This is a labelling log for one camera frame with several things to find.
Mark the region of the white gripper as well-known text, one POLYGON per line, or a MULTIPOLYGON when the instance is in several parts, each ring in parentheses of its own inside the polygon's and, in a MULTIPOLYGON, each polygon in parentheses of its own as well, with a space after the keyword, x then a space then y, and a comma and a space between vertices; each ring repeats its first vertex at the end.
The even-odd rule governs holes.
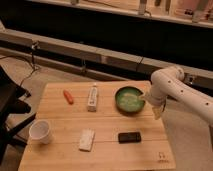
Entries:
POLYGON ((165 96, 157 96, 152 92, 147 92, 138 96, 140 100, 147 100, 152 105, 152 111, 156 120, 160 119, 166 105, 165 96))

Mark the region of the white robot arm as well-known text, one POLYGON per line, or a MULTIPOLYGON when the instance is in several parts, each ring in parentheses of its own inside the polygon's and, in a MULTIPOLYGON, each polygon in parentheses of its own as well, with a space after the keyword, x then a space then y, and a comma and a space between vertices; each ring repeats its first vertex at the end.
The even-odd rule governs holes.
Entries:
POLYGON ((171 96, 213 126, 213 97, 187 86, 183 79, 184 70, 179 66, 156 70, 151 75, 151 88, 140 98, 153 106, 156 119, 161 117, 160 108, 167 96, 171 96))

